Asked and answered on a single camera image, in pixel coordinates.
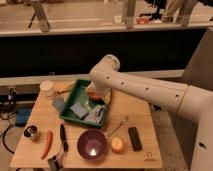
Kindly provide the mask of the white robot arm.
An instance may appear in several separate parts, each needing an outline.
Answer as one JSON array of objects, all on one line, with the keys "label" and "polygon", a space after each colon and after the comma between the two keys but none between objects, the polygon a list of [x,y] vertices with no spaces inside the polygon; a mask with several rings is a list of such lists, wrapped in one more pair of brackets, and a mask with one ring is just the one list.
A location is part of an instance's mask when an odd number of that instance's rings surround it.
[{"label": "white robot arm", "polygon": [[141,98],[198,125],[190,171],[213,171],[213,91],[119,72],[119,59],[108,54],[89,72],[92,88],[110,88]]}]

